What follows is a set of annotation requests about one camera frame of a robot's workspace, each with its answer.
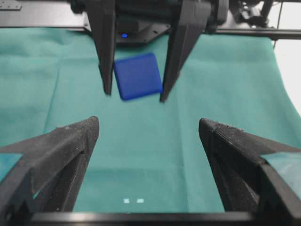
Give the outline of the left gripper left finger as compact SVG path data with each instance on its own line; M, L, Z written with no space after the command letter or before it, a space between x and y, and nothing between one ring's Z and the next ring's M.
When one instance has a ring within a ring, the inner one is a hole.
M20 159L0 182L0 223L35 212L73 210L99 136L96 116L3 146Z

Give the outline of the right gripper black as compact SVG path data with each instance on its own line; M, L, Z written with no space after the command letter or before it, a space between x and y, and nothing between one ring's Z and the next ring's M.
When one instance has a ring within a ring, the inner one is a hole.
M86 12L99 60L106 95L111 94L118 20L170 24L163 92L165 102L201 33L216 29L227 19L226 0L72 0L75 14Z

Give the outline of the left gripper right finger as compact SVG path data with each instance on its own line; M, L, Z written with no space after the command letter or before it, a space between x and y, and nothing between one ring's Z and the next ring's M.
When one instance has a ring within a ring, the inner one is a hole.
M266 157L290 160L300 149L202 118L199 138L225 212L215 226L298 226L301 200Z

